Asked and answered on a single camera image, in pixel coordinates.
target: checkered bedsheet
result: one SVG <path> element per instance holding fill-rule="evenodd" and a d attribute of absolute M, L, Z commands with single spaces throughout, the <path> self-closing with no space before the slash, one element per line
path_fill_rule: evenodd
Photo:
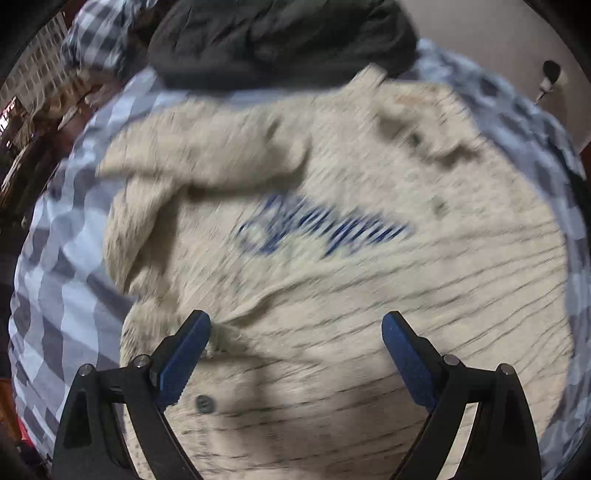
<path fill-rule="evenodd" d="M 564 232 L 568 253 L 566 309 L 574 336 L 563 398 L 540 442 L 545 480 L 555 478 L 586 433 L 591 414 L 591 262 L 586 228 L 567 175 L 548 148 L 551 141 L 570 169 L 584 176 L 564 128 L 500 77 L 428 40 L 406 79 L 450 85 L 467 103 L 482 133 L 537 188 Z M 280 92 L 243 92 L 228 102 L 249 105 Z M 62 162 L 39 199 L 19 257 L 9 325 L 18 414 L 42 454 L 52 454 L 59 418 L 76 369 L 118 365 L 119 338 L 132 300 L 122 297 L 102 264 L 103 229 L 122 179 L 98 179 L 95 168 L 112 138 L 130 122 L 183 101 L 164 89 L 151 69 L 136 75 L 103 107 Z"/>
<path fill-rule="evenodd" d="M 127 32 L 138 14 L 157 0 L 88 0 L 61 44 L 61 60 L 71 68 L 107 70 L 124 77 L 133 62 Z"/>

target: bed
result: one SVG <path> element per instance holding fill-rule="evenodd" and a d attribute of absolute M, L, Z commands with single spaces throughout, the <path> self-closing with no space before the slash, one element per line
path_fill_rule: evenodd
<path fill-rule="evenodd" d="M 401 80 L 449 85 L 494 142 L 551 206 L 568 255 L 565 286 L 574 338 L 567 387 L 540 440 L 545 479 L 556 478 L 577 452 L 591 415 L 591 262 L 584 171 L 568 133 L 499 76 L 420 40 Z M 51 457 L 69 386 L 79 365 L 119 365 L 122 322 L 133 299 L 121 296 L 103 266 L 102 239 L 111 202 L 124 179 L 99 179 L 96 167 L 113 138 L 131 122 L 184 101 L 147 67 L 100 109 L 38 200 L 18 259 L 9 324 L 15 402 L 42 456 Z M 279 98 L 281 90 L 229 93 L 231 105 Z"/>

